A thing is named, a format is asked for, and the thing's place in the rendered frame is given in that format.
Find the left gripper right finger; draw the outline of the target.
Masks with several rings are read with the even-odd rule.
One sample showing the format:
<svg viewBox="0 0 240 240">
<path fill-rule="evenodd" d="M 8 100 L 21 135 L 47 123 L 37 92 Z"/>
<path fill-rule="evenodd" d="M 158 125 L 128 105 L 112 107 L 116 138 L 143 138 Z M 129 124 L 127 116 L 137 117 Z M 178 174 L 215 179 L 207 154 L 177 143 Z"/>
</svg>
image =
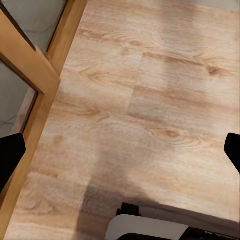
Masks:
<svg viewBox="0 0 240 240">
<path fill-rule="evenodd" d="M 224 151 L 240 173 L 240 135 L 235 133 L 228 133 Z"/>
</svg>

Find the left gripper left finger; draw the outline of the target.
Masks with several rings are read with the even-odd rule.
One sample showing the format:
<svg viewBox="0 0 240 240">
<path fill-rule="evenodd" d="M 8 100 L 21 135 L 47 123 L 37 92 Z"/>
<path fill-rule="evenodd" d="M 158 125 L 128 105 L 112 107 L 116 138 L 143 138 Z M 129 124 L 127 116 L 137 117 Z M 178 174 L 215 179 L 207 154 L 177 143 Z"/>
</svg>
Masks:
<svg viewBox="0 0 240 240">
<path fill-rule="evenodd" d="M 26 152 L 21 133 L 0 138 L 0 193 Z"/>
</svg>

